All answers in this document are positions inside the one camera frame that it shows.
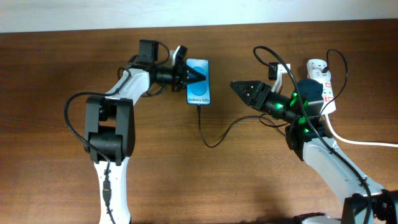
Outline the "blue Galaxy smartphone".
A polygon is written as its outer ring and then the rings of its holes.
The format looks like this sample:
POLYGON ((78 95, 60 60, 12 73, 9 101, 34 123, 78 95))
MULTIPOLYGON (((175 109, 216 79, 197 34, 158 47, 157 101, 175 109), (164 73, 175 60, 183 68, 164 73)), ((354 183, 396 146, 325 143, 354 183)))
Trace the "blue Galaxy smartphone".
POLYGON ((187 103, 190 105, 209 105, 211 103, 209 61, 188 58, 186 63, 206 77, 205 81, 187 85, 187 103))

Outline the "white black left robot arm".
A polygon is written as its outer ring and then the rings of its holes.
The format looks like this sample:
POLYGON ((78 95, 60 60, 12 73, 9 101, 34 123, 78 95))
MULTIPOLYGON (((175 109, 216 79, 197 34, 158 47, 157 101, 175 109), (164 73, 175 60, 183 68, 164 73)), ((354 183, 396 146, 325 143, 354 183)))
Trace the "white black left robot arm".
POLYGON ((190 90, 199 83, 210 86, 209 62, 189 58, 171 65, 130 62, 121 79, 101 95, 90 94, 86 101, 85 150, 99 181, 100 223, 131 223, 127 203, 127 167, 136 134, 134 106, 154 83, 170 85, 174 91, 190 90))

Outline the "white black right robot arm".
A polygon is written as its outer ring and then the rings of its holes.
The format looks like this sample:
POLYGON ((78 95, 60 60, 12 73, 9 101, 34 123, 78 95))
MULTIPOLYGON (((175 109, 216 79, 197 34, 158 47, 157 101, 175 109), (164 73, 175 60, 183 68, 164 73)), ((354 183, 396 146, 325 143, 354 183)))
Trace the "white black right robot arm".
POLYGON ((261 81, 232 81, 231 89, 251 108, 288 123, 285 139, 301 161, 313 168, 343 204, 338 223, 397 223, 397 191, 386 190, 362 172, 340 149, 319 120, 323 85, 296 84, 290 97, 261 81))

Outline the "white USB charger adapter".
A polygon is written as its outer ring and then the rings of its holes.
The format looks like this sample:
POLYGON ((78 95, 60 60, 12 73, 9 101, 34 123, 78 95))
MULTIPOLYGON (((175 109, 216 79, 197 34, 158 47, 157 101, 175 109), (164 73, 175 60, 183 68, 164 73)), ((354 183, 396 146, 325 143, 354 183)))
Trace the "white USB charger adapter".
POLYGON ((324 72, 327 63, 321 59, 310 59, 307 62, 307 77, 314 79, 320 83, 330 82, 331 73, 330 71, 324 72))

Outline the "white power strip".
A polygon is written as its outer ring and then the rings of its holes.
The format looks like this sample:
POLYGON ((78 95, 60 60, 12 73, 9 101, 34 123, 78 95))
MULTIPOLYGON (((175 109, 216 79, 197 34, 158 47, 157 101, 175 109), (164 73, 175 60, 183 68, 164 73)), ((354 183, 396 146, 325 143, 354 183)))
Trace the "white power strip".
POLYGON ((331 87, 331 81, 321 83, 323 85, 322 97, 324 104, 321 109, 321 115, 333 113, 336 110, 335 102, 332 101, 334 98, 333 90, 331 87))

